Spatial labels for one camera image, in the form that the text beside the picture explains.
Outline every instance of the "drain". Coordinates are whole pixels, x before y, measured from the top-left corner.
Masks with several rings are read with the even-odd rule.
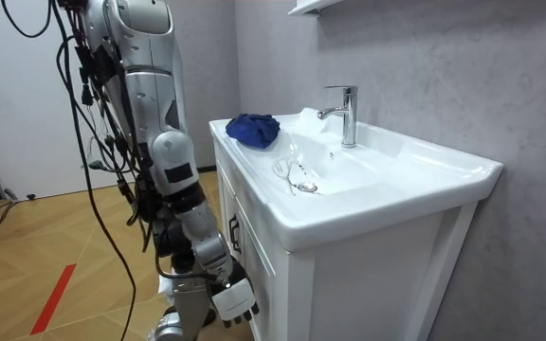
[[[297,188],[301,191],[307,192],[307,193],[313,193],[314,191],[318,190],[318,187],[311,182],[306,182],[299,184]]]

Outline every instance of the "wooden floor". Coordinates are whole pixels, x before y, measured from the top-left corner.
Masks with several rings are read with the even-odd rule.
[[[216,173],[201,175],[220,222]],[[140,230],[125,225],[130,208],[117,188],[98,189],[95,194],[102,218],[136,280],[136,306],[125,340],[146,340],[168,307],[157,294],[153,248],[140,252]],[[70,264],[77,265],[45,331],[30,335]],[[130,282],[97,226],[85,192],[23,202],[0,226],[0,341],[119,340],[130,293]],[[245,322],[226,330],[216,321],[199,337],[199,341],[247,340],[252,336]]]

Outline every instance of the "red line on floor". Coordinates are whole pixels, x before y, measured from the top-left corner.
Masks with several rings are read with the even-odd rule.
[[[56,283],[54,290],[52,290],[52,294],[45,303],[42,313],[39,315],[39,318],[37,318],[37,322],[35,322],[33,330],[30,332],[31,335],[44,332],[46,330],[47,324],[49,323],[50,318],[52,318],[54,315],[56,306],[58,306],[58,302],[60,302],[61,297],[63,296],[66,284],[68,284],[68,281],[71,279],[71,275],[73,275],[75,265],[77,264],[66,265],[64,268],[61,277],[58,278],[58,283]]]

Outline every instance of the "faucet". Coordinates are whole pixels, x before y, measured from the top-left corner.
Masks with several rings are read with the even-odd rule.
[[[342,115],[342,147],[353,148],[357,130],[357,87],[352,85],[325,86],[324,89],[342,88],[342,106],[318,111],[319,119],[326,119],[331,114]]]

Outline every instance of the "blue towel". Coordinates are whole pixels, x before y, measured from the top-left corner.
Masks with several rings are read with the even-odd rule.
[[[280,122],[271,115],[241,114],[227,124],[227,134],[250,147],[268,147],[280,131]]]

